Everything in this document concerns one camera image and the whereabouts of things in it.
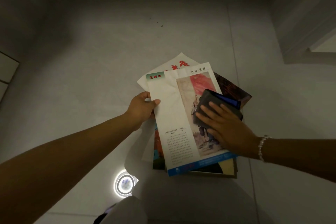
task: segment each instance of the painting print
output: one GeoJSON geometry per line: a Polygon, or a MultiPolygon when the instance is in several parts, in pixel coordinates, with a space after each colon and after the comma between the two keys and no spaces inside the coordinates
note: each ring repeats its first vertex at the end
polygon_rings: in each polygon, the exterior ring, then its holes
{"type": "Polygon", "coordinates": [[[185,112],[200,156],[222,150],[219,142],[204,127],[193,123],[200,98],[205,89],[216,91],[208,72],[176,79],[185,112]]]}

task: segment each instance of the stack of magazines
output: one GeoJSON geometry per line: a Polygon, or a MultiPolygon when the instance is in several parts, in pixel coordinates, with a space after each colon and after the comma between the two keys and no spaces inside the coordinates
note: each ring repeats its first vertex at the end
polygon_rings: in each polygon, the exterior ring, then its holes
{"type": "Polygon", "coordinates": [[[191,171],[237,177],[236,155],[224,149],[201,126],[193,123],[199,99],[205,89],[239,100],[241,108],[251,95],[214,73],[209,63],[199,64],[180,53],[138,80],[155,108],[153,169],[165,169],[169,176],[191,171]]]}

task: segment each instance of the white floor tile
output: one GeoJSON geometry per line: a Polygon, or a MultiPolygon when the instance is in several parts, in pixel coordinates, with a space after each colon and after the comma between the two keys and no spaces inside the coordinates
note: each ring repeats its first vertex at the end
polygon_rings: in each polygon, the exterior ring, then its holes
{"type": "Polygon", "coordinates": [[[93,224],[97,217],[46,213],[35,224],[93,224]]]}
{"type": "MultiPolygon", "coordinates": [[[[121,114],[141,92],[138,78],[180,52],[210,62],[215,72],[237,83],[225,4],[60,4],[2,103],[0,161],[121,114]]],[[[133,194],[143,200],[150,219],[256,223],[247,159],[238,159],[237,180],[169,178],[141,161],[152,134],[153,125],[145,124],[51,211],[100,214],[120,200],[111,183],[126,160],[127,170],[139,179],[133,194]]]]}
{"type": "MultiPolygon", "coordinates": [[[[336,138],[336,67],[284,65],[267,8],[230,5],[245,122],[262,136],[336,138]]],[[[334,223],[336,184],[252,161],[260,223],[334,223]]]]}

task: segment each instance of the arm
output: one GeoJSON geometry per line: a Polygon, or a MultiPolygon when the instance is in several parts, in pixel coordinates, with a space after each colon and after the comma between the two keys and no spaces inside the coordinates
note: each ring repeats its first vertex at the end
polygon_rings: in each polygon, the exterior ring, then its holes
{"type": "Polygon", "coordinates": [[[131,101],[121,116],[45,143],[0,165],[0,223],[34,223],[152,115],[160,101],[131,101]]]}
{"type": "MultiPolygon", "coordinates": [[[[208,129],[226,149],[248,158],[259,159],[257,137],[226,106],[210,102],[214,113],[205,106],[200,120],[210,125],[208,129]]],[[[261,149],[265,162],[291,167],[318,177],[336,182],[336,140],[313,139],[267,139],[261,149]]]]}

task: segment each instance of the hand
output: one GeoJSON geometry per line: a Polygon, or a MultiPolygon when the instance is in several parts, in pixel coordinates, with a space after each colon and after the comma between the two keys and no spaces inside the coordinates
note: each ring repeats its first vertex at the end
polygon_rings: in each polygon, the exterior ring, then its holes
{"type": "Polygon", "coordinates": [[[209,105],[217,114],[204,105],[201,105],[201,109],[210,118],[196,113],[201,121],[213,128],[208,129],[208,133],[229,151],[249,158],[257,157],[260,139],[225,105],[221,104],[219,107],[213,102],[209,102],[209,105]]]}
{"type": "Polygon", "coordinates": [[[151,98],[151,95],[147,91],[135,96],[125,112],[125,115],[129,117],[130,122],[134,124],[134,130],[138,130],[141,124],[150,117],[154,118],[153,109],[161,102],[159,99],[146,102],[146,98],[151,98]]]}

